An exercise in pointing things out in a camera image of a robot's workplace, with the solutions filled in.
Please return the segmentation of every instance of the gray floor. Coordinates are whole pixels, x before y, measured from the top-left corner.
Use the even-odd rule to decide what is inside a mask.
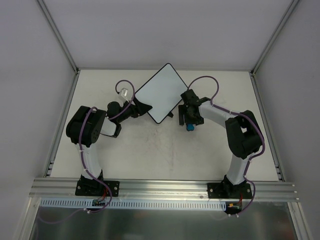
[[[41,208],[47,221],[61,220],[70,208]],[[61,224],[37,221],[31,240],[295,240],[286,203],[255,202],[239,218],[224,212],[107,209],[78,212]]]

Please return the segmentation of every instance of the white tabletop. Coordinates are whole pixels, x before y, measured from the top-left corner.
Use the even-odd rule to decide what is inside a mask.
[[[130,80],[140,88],[156,70],[82,70],[74,92],[66,122],[83,105],[107,109],[112,101],[119,101],[115,84]],[[259,112],[248,72],[235,71],[177,71],[188,85],[193,79],[210,75],[220,84],[215,103],[234,111],[251,110],[266,140],[266,151],[254,159],[247,177],[253,181],[278,181],[265,128]],[[118,87],[132,90],[126,83]],[[211,79],[201,79],[192,86],[200,97],[211,97],[216,84]],[[128,118],[121,123],[117,138],[100,136],[96,145],[103,176],[112,179],[151,180],[222,180],[227,173],[232,153],[228,147],[226,130],[205,120],[195,131],[186,131],[179,125],[178,107],[161,124],[156,124],[148,114]],[[51,177],[79,178],[82,165],[75,145],[66,136],[66,126],[55,157]]]

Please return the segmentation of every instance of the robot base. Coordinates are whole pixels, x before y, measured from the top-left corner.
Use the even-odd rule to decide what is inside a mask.
[[[222,182],[207,183],[207,192],[209,199],[252,199],[251,186],[246,181],[233,185],[227,178],[224,176]]]
[[[100,181],[103,181],[111,190],[112,197],[116,198],[119,195],[120,182],[119,181],[107,181],[104,180],[103,173],[101,171],[98,177]],[[76,196],[90,196],[90,197],[101,197],[104,194],[105,187],[93,179],[85,178],[81,175],[80,179],[76,184],[75,195]]]

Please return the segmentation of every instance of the table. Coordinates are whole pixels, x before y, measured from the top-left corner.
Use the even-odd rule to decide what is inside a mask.
[[[81,105],[107,109],[109,102],[118,101],[115,85],[130,80],[136,89],[149,80],[156,70],[81,70],[66,123]],[[251,110],[266,140],[265,153],[254,159],[247,177],[253,181],[278,181],[275,164],[263,126],[262,117],[248,72],[241,71],[177,71],[188,85],[193,79],[210,75],[220,84],[215,103],[234,111]],[[119,89],[130,86],[121,83]],[[192,85],[200,97],[211,97],[216,84],[201,79]],[[205,120],[195,131],[179,126],[178,107],[161,124],[148,114],[129,118],[121,123],[117,138],[100,136],[96,145],[103,176],[110,179],[152,180],[222,180],[227,173],[232,153],[226,130]],[[64,132],[51,171],[51,177],[79,178],[83,169],[74,144]]]

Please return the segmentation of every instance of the wall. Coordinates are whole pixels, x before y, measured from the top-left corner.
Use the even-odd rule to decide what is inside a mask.
[[[2,2],[0,23],[0,239],[10,240],[74,73],[35,1]]]
[[[251,70],[291,0],[46,0],[78,66]]]
[[[302,0],[256,80],[287,181],[320,238],[320,1]]]

